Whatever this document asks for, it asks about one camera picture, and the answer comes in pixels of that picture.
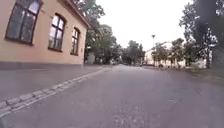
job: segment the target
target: cobblestone curb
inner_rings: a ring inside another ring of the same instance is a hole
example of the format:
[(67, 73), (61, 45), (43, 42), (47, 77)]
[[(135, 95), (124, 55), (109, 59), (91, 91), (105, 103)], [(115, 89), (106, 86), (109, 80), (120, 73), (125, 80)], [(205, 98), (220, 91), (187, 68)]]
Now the cobblestone curb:
[(61, 91), (65, 91), (68, 88), (78, 86), (79, 83), (84, 82), (88, 80), (89, 78), (98, 75), (99, 73), (103, 73), (108, 71), (109, 68), (102, 69), (100, 71), (81, 76), (79, 78), (75, 78), (69, 81), (66, 81), (64, 83), (55, 85), (49, 89), (44, 89), (41, 91), (32, 92), (29, 94), (22, 95), (18, 98), (13, 98), (5, 101), (0, 101), (0, 118), (10, 114), (14, 113), (20, 109), (23, 109), (25, 107), (28, 107), (40, 100), (46, 99), (50, 96), (53, 96)]

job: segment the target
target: asphalt road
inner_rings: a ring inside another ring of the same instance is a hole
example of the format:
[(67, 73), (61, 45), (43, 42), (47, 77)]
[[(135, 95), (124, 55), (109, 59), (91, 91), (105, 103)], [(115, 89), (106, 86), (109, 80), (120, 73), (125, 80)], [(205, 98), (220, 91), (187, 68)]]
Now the asphalt road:
[(224, 87), (117, 66), (2, 119), (4, 128), (224, 128)]

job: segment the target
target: sky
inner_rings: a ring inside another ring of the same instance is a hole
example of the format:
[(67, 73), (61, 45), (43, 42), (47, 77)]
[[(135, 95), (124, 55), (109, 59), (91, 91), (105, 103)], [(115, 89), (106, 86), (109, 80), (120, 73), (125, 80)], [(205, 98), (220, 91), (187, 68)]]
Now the sky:
[(179, 26), (182, 10), (190, 0), (97, 0), (106, 13), (99, 21), (113, 29), (117, 43), (128, 46), (129, 40), (149, 50), (155, 42), (184, 39)]

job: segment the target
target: yellow building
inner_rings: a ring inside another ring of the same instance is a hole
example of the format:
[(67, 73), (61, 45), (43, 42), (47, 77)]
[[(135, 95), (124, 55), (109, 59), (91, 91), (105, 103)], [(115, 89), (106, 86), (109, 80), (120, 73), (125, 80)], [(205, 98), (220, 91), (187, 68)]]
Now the yellow building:
[(73, 0), (4, 0), (0, 63), (82, 64), (87, 28)]

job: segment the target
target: building facade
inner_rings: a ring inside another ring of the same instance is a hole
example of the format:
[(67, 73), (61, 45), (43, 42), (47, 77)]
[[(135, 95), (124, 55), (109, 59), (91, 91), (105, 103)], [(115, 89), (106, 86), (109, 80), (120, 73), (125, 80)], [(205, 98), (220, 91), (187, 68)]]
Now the building facade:
[(82, 64), (89, 24), (72, 0), (0, 5), (0, 62)]
[[(170, 49), (172, 47), (172, 44), (169, 43), (169, 42), (166, 42), (166, 43), (163, 43), (162, 46), (165, 46), (167, 49)], [(167, 61), (164, 61), (164, 60), (161, 60), (160, 62), (154, 62), (153, 60), (153, 57), (152, 57), (152, 52), (154, 50), (148, 50), (146, 53), (145, 53), (145, 63), (147, 65), (155, 65), (155, 66), (159, 66), (160, 64), (162, 64), (164, 67), (178, 67), (178, 64), (179, 66), (181, 67), (185, 67), (185, 60), (183, 61), (180, 61), (180, 62), (174, 62), (173, 64), (171, 63), (171, 61), (167, 60)]]

